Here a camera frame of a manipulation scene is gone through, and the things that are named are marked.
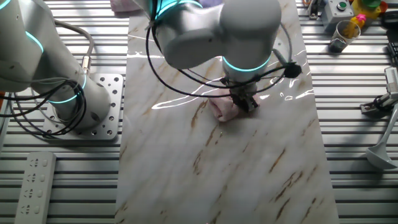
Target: green object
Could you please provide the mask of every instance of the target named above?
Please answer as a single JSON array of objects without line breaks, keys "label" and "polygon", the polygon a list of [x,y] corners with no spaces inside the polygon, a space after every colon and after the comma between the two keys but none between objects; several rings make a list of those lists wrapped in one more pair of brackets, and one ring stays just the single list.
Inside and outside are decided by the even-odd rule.
[{"label": "green object", "polygon": [[377,8],[381,4],[381,0],[362,0],[362,3],[372,9]]},{"label": "green object", "polygon": [[345,3],[345,2],[339,2],[337,5],[337,9],[339,9],[341,11],[346,10],[346,8],[347,8],[347,3]]}]

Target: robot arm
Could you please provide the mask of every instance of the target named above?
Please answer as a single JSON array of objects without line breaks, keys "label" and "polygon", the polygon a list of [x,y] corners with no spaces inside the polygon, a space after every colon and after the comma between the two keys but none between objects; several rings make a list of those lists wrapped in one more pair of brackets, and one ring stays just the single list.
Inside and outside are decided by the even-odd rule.
[{"label": "robot arm", "polygon": [[[151,17],[156,9],[155,36],[169,65],[195,67],[223,56],[227,85],[252,80],[262,74],[270,59],[281,21],[278,0],[229,0],[204,9],[194,0],[135,0]],[[284,64],[289,60],[276,55]],[[255,83],[230,89],[249,111]]]}]

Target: cup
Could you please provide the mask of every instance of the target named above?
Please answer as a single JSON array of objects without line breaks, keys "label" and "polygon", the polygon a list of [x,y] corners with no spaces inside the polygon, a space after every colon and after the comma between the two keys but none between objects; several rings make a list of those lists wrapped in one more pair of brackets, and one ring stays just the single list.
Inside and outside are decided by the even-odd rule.
[{"label": "cup", "polygon": [[350,43],[361,35],[361,29],[353,21],[340,21],[330,40],[329,51],[341,53]]}]

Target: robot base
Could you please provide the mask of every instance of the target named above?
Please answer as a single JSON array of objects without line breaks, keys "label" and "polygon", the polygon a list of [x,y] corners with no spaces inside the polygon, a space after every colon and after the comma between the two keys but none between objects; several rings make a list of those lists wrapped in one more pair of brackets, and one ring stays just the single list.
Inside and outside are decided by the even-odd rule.
[{"label": "robot base", "polygon": [[[82,131],[71,131],[70,133],[57,136],[61,140],[113,140],[118,135],[119,115],[123,92],[123,76],[119,74],[91,74],[91,79],[102,84],[108,91],[111,98],[111,109],[106,118],[97,126],[91,129]],[[59,121],[54,114],[53,106],[51,104],[47,107],[47,116],[53,118],[54,121]],[[46,119],[44,121],[44,130],[56,132],[64,128],[63,124],[55,123]]]}]

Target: marble surface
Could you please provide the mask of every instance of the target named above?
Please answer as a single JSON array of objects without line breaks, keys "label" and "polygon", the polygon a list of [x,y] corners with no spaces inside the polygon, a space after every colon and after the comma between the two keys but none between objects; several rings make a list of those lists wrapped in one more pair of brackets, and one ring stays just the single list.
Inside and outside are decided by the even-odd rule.
[{"label": "marble surface", "polygon": [[[279,2],[303,73],[261,93],[255,113],[228,123],[213,117],[206,99],[157,81],[145,53],[147,19],[131,17],[117,223],[338,223],[295,1]],[[287,43],[282,30],[278,38]],[[211,94],[168,66],[153,41],[150,47],[165,81]],[[268,69],[275,66],[272,57]],[[193,70],[223,76],[219,57]]]}]

